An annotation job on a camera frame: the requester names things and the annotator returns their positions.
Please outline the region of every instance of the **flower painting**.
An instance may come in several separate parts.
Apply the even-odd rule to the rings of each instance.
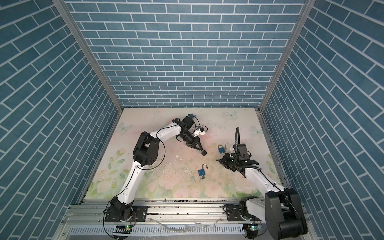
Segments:
[[[232,172],[217,161],[223,157],[217,146],[219,144],[227,145],[226,151],[230,152],[235,141],[236,127],[240,128],[242,143],[247,144],[247,150],[252,153],[252,159],[255,159],[272,179],[279,182],[272,156],[254,109],[133,108],[124,109],[88,187],[86,198],[110,199],[118,194],[131,171],[133,150],[140,134],[144,131],[156,132],[167,126],[172,119],[182,119],[190,113],[198,117],[201,125],[208,127],[206,134],[199,136],[207,155],[202,156],[200,151],[178,142],[175,137],[164,141],[166,149],[164,161],[157,168],[145,171],[135,198],[196,199],[263,196],[264,193],[261,193],[255,184],[244,178],[241,173]],[[157,166],[163,157],[164,147],[160,143],[158,158],[151,167]],[[204,169],[205,178],[201,180],[198,171],[203,164],[206,164],[208,169]]]

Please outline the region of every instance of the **mounting plate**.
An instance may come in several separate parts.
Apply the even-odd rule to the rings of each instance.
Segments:
[[[132,206],[132,212],[136,213],[136,222],[145,222],[147,217],[148,206]],[[118,222],[118,219],[114,218],[112,214],[105,216],[105,222]]]

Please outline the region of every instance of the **metal edge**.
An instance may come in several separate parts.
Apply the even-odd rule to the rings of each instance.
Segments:
[[[277,149],[275,147],[275,142],[273,141],[273,138],[271,136],[271,132],[269,131],[269,128],[268,128],[268,126],[267,126],[267,124],[265,122],[265,119],[264,119],[263,115],[259,111],[256,111],[256,114],[257,114],[257,116],[259,118],[260,125],[262,127],[264,136],[266,136],[266,140],[267,140],[266,142],[267,142],[268,147],[269,147],[269,149],[271,151],[272,160],[273,160],[273,163],[276,166],[277,174],[279,175],[280,179],[284,179],[284,181],[285,181],[284,184],[282,183],[282,185],[285,185],[288,188],[292,188],[292,185],[289,182],[288,175],[286,174],[286,171],[284,169],[283,163],[281,162],[279,153],[277,152]],[[315,231],[314,231],[311,219],[308,216],[308,212],[307,212],[307,210],[306,210],[306,208],[305,208],[303,203],[301,203],[301,206],[302,206],[302,208],[304,210],[304,215],[306,217],[307,226],[308,226],[308,233],[305,234],[305,235],[302,235],[302,237],[303,237],[304,240],[317,240],[318,238],[317,238],[317,236],[315,234]]]
[[[275,167],[276,167],[276,170],[277,170],[277,174],[278,174],[278,176],[280,178],[281,184],[283,186],[291,188],[292,186],[291,186],[291,184],[289,182],[288,175],[285,172],[283,163],[281,162],[279,153],[278,153],[278,151],[277,151],[277,149],[275,147],[275,142],[273,141],[273,138],[271,136],[271,132],[268,129],[268,126],[267,126],[267,124],[266,124],[266,122],[264,120],[264,117],[263,117],[263,115],[259,111],[256,111],[256,114],[257,114],[257,117],[259,119],[260,125],[262,127],[263,134],[265,136],[265,140],[266,140],[266,143],[268,145],[269,151],[271,153],[272,160],[273,160],[273,163],[275,164]]]
[[[83,204],[101,204],[108,202],[109,199],[85,199]],[[241,197],[215,197],[215,198],[151,198],[151,199],[139,199],[135,198],[135,203],[203,203],[203,202],[227,202],[227,201],[240,201]]]
[[[293,47],[295,46],[295,43],[297,39],[299,38],[299,34],[301,30],[303,29],[304,23],[308,18],[308,15],[310,14],[312,7],[314,5],[316,0],[306,0],[306,2],[303,5],[303,8],[300,12],[300,15],[297,19],[297,22],[292,30],[291,36],[288,40],[288,43],[286,47],[284,48],[283,54],[281,55],[281,59],[279,61],[279,64],[276,67],[276,70],[272,76],[272,79],[267,87],[267,90],[264,94],[264,97],[262,99],[262,102],[259,107],[259,112],[262,113],[269,98],[271,97],[272,91],[275,88],[275,85],[277,84],[277,81],[279,80],[279,77],[283,71],[283,68],[285,64],[288,61],[288,57],[292,52]]]
[[[92,170],[90,176],[88,177],[87,182],[86,182],[85,185],[84,185],[83,190],[81,191],[81,195],[80,195],[79,202],[78,202],[79,204],[81,204],[81,203],[83,202],[83,199],[85,198],[85,194],[87,193],[88,188],[89,188],[89,185],[91,184],[92,179],[93,179],[93,177],[95,176],[96,171],[97,171],[97,169],[98,169],[98,167],[99,167],[99,165],[100,165],[101,159],[103,158],[104,153],[105,153],[105,151],[107,150],[108,144],[109,144],[109,142],[111,141],[112,135],[113,135],[113,133],[115,132],[115,129],[116,129],[118,123],[119,123],[120,117],[121,117],[121,113],[118,114],[118,116],[117,116],[117,118],[116,118],[116,121],[115,121],[115,123],[113,124],[113,127],[112,127],[112,129],[111,129],[111,132],[109,133],[109,136],[107,137],[107,140],[105,141],[105,144],[104,144],[104,146],[103,146],[103,148],[102,148],[102,150],[101,150],[101,152],[100,152],[100,154],[99,154],[98,160],[97,160],[97,162],[95,163],[95,165],[94,165],[94,167],[93,167],[93,170]]]
[[[101,69],[99,63],[97,62],[95,56],[93,55],[88,43],[85,41],[85,39],[84,39],[80,29],[79,29],[79,26],[76,24],[76,21],[73,18],[72,14],[70,13],[64,0],[52,0],[52,2],[55,5],[58,12],[60,13],[60,15],[63,18],[64,22],[66,23],[67,27],[71,31],[71,33],[72,33],[73,37],[75,38],[76,42],[78,43],[80,49],[83,51],[85,57],[87,58],[89,64],[91,65],[92,69],[95,71],[96,75],[98,76],[99,81],[104,86],[109,97],[112,99],[112,102],[116,106],[117,110],[120,113],[122,113],[123,107],[120,104],[120,101],[118,100],[118,98],[117,98],[116,94],[114,93],[112,87],[110,86],[107,78],[105,77],[104,72]]]

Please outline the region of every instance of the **butterfly pattern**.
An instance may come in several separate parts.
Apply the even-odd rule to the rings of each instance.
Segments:
[[[251,126],[251,133],[253,135],[260,135],[260,136],[264,136],[263,134],[263,130],[260,128],[260,129],[257,129],[255,126]]]
[[[122,131],[123,133],[126,133],[132,127],[133,125],[125,126],[123,122],[119,124],[119,130]]]
[[[236,115],[236,114],[237,114],[236,111],[233,111],[232,113],[224,112],[224,114],[227,116],[228,119],[231,119],[231,118],[238,118],[238,116]]]

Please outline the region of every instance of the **black mounting plate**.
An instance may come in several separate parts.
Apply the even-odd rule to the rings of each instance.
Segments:
[[[136,222],[145,222],[145,219],[147,217],[148,206],[132,206],[132,209],[132,214],[134,215],[134,213],[136,213]],[[114,218],[112,214],[106,215],[104,222],[121,223],[121,221],[119,221],[119,219],[117,218]]]
[[[234,204],[225,204],[223,206],[228,222],[244,221],[240,214],[240,207]]]

